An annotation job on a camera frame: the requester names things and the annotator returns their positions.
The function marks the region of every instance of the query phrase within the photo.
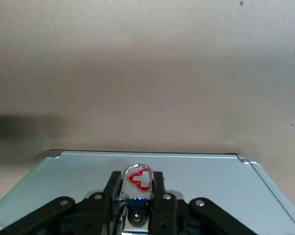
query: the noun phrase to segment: screw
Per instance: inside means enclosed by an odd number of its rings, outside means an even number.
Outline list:
[[[203,207],[205,205],[205,203],[202,200],[196,200],[196,205],[198,207]]]
[[[165,200],[169,200],[169,199],[172,198],[172,196],[170,196],[168,193],[165,193],[165,194],[163,195],[163,198],[164,198]]]
[[[102,195],[100,195],[100,194],[95,194],[95,196],[94,196],[94,199],[97,199],[97,200],[99,200],[101,198],[102,198]]]
[[[139,213],[134,213],[133,220],[139,222],[141,220],[141,216]]]
[[[60,202],[60,205],[61,205],[61,206],[65,206],[65,205],[67,205],[68,203],[69,203],[69,201],[64,200],[64,201],[61,201],[61,202]]]

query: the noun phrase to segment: red logo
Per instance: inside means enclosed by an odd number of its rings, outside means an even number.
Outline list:
[[[141,169],[137,172],[132,173],[127,177],[127,180],[129,183],[131,183],[134,187],[137,188],[137,190],[141,192],[148,192],[149,191],[149,185],[143,186],[141,180],[136,180],[135,177],[142,177],[144,172],[148,172],[148,169]]]

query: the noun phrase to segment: gray wall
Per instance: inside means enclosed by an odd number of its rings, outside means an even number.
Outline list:
[[[295,0],[0,0],[0,197],[49,148],[255,155],[295,204]]]

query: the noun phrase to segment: metal plate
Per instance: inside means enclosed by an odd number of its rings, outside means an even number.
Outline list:
[[[113,170],[133,163],[162,171],[167,190],[182,193],[187,202],[207,197],[259,235],[295,235],[295,209],[281,192],[275,195],[263,171],[261,176],[236,155],[211,154],[64,151],[42,160],[0,201],[0,224],[5,227],[55,197],[81,201],[88,192],[103,190]]]

